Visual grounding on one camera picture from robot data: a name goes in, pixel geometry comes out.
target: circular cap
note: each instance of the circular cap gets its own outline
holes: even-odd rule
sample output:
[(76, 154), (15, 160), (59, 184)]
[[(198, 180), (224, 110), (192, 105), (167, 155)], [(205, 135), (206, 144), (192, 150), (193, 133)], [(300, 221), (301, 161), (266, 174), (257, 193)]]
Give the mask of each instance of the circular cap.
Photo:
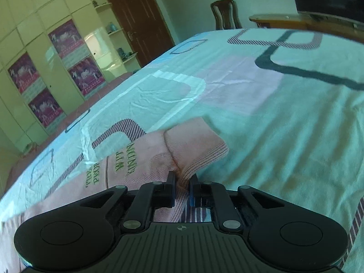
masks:
[(222, 225), (227, 229), (238, 229), (241, 226), (237, 220), (226, 220)]
[(293, 222), (281, 228), (281, 237), (290, 244), (311, 246), (322, 239), (320, 228), (306, 222)]
[(137, 229), (141, 226), (141, 223), (137, 220), (127, 220), (124, 225), (126, 229)]
[(59, 221), (46, 225), (40, 232), (41, 238), (52, 245), (67, 245), (81, 238), (83, 228), (74, 222)]

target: wooden table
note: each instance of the wooden table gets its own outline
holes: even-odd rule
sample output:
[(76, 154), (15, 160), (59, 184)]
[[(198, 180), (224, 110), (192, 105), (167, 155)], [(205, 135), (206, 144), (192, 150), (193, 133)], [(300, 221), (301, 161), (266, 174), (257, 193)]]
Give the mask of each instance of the wooden table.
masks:
[(259, 28), (298, 29), (337, 35), (364, 43), (364, 28), (345, 20), (324, 18), (321, 21), (305, 14), (262, 14), (249, 17)]

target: chair backrest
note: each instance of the chair backrest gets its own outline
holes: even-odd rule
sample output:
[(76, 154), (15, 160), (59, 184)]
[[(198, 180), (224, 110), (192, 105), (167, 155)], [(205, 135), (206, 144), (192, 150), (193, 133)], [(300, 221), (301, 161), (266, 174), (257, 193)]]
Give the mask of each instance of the chair backrest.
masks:
[[(221, 13), (222, 21), (216, 11), (216, 8), (219, 9)], [(233, 22), (235, 25), (235, 29), (241, 29), (241, 24), (239, 22), (238, 11), (236, 9), (235, 2), (233, 0), (219, 0), (211, 4), (212, 13), (214, 14), (216, 20), (217, 30), (234, 29), (231, 23), (232, 20), (230, 18), (231, 8), (233, 10)]]

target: mattress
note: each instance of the mattress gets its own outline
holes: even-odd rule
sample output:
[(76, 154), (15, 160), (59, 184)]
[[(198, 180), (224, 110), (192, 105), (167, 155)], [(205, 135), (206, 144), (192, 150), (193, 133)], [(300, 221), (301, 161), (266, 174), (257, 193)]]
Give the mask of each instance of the mattress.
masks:
[(77, 118), (0, 201), (5, 221), (147, 132), (201, 116), (229, 154), (199, 171), (339, 222), (344, 272), (362, 272), (364, 45), (284, 29), (198, 34)]

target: brown door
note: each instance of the brown door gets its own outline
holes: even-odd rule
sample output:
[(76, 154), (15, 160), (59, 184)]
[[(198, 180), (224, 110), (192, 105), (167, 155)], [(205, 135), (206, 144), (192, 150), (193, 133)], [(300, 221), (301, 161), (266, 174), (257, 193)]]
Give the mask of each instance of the brown door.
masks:
[(128, 36), (132, 49), (145, 66), (174, 45), (155, 0), (108, 0)]

